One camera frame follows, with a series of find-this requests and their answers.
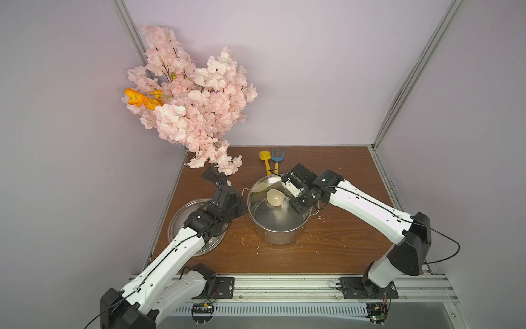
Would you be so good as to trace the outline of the stainless steel pot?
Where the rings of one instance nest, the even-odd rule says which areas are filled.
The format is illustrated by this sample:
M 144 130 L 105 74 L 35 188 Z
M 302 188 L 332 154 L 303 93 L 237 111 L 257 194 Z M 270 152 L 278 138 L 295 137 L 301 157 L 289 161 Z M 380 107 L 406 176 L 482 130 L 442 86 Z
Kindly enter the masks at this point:
M 267 200 L 267 191 L 277 189 L 285 194 L 281 206 L 272 206 Z M 288 245 L 301 235 L 312 216 L 313 208 L 299 215 L 288 202 L 292 195 L 282 186 L 278 175 L 260 178 L 247 194 L 248 214 L 258 236 L 273 245 Z

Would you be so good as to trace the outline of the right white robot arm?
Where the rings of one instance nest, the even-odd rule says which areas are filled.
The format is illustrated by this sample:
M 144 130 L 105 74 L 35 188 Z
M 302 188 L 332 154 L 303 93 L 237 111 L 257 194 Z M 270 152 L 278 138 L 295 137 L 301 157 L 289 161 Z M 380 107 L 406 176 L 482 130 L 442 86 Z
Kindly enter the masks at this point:
M 300 215 L 318 202 L 341 208 L 368 223 L 393 243 L 363 275 L 360 290 L 372 295 L 401 275 L 418 276 L 431 247 L 430 219 L 386 205 L 361 191 L 341 175 L 325 170 L 317 175 L 297 164 L 282 176 L 292 194 L 290 205 Z

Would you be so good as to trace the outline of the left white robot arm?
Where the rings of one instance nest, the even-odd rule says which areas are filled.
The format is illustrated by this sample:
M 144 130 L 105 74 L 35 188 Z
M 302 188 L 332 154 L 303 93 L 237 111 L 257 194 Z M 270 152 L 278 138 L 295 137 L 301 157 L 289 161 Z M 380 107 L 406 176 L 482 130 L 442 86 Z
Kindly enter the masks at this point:
M 211 294 L 215 273 L 197 265 L 176 283 L 174 276 L 211 239 L 226 232 L 229 224 L 246 215 L 240 193 L 220 183 L 214 197 L 192 212 L 175 238 L 122 289 L 110 288 L 100 300 L 101 328 L 156 328 L 185 302 L 202 293 Z

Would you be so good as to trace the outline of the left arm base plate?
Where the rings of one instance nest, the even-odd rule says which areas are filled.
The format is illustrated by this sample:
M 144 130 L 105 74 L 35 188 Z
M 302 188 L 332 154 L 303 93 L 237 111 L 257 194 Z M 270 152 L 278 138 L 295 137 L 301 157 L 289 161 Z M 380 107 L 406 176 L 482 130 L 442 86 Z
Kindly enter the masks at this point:
M 234 296 L 234 277 L 214 277 L 209 279 L 202 294 L 199 296 L 203 299 L 226 299 L 231 300 Z

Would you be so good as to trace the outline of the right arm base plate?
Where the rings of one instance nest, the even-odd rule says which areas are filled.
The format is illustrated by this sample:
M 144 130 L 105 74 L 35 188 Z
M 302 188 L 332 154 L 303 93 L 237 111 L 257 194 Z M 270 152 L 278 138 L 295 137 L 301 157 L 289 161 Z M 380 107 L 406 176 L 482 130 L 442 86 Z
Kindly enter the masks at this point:
M 380 288 L 357 276 L 339 278 L 335 288 L 343 294 L 345 300 L 397 300 L 399 298 L 394 282 L 385 288 Z

